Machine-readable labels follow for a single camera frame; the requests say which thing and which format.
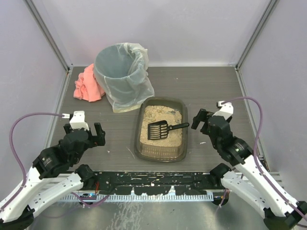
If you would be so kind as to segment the dark translucent litter box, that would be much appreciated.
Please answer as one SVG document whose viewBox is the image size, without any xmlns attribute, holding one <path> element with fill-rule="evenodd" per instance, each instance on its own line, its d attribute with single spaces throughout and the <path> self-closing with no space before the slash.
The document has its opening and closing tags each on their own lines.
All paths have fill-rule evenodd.
<svg viewBox="0 0 307 230">
<path fill-rule="evenodd" d="M 180 99 L 148 98 L 139 111 L 134 152 L 148 161 L 180 161 L 187 154 L 188 127 L 188 110 Z"/>
</svg>

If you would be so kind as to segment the black slotted litter scoop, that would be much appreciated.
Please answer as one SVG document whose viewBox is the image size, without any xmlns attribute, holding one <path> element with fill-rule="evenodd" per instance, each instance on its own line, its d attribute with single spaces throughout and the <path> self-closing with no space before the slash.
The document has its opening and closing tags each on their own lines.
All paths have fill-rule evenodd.
<svg viewBox="0 0 307 230">
<path fill-rule="evenodd" d="M 169 125 L 166 120 L 149 123 L 147 138 L 148 140 L 166 139 L 170 131 L 187 127 L 189 127 L 188 122 L 177 125 Z"/>
</svg>

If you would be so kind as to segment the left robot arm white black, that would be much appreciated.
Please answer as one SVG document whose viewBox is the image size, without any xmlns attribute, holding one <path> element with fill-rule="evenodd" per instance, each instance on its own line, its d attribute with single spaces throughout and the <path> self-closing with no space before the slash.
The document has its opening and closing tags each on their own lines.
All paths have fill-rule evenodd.
<svg viewBox="0 0 307 230">
<path fill-rule="evenodd" d="M 63 196 L 80 189 L 91 189 L 97 184 L 96 175 L 88 165 L 82 164 L 66 179 L 46 191 L 43 187 L 77 164 L 86 150 L 104 146 L 105 131 L 95 123 L 96 135 L 90 130 L 72 129 L 64 126 L 66 132 L 58 144 L 41 151 L 21 182 L 18 194 L 11 192 L 0 205 L 0 228 L 2 230 L 24 230 L 35 217 Z"/>
</svg>

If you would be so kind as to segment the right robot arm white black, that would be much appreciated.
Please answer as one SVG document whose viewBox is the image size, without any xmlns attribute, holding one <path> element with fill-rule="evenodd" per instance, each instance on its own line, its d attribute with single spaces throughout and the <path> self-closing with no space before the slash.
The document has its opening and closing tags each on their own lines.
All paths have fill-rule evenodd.
<svg viewBox="0 0 307 230">
<path fill-rule="evenodd" d="M 291 230 L 307 213 L 305 201 L 289 195 L 267 172 L 259 159 L 254 158 L 251 147 L 233 135 L 229 121 L 233 110 L 216 113 L 200 109 L 193 118 L 191 128 L 204 125 L 201 133 L 208 135 L 213 148 L 222 159 L 240 171 L 248 181 L 241 179 L 230 167 L 221 163 L 210 171 L 216 185 L 230 189 L 263 218 L 270 230 Z"/>
</svg>

